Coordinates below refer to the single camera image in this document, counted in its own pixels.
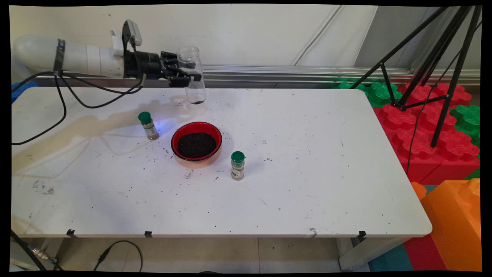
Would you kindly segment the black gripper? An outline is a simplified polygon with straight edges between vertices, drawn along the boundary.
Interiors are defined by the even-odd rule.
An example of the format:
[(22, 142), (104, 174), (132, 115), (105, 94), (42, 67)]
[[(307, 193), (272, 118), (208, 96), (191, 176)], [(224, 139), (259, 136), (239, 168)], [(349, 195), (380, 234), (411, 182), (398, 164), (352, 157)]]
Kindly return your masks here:
[(162, 51), (160, 54), (126, 50), (124, 53), (123, 78), (166, 79), (170, 87), (188, 87), (193, 81), (200, 82), (203, 75), (180, 68), (177, 54)]

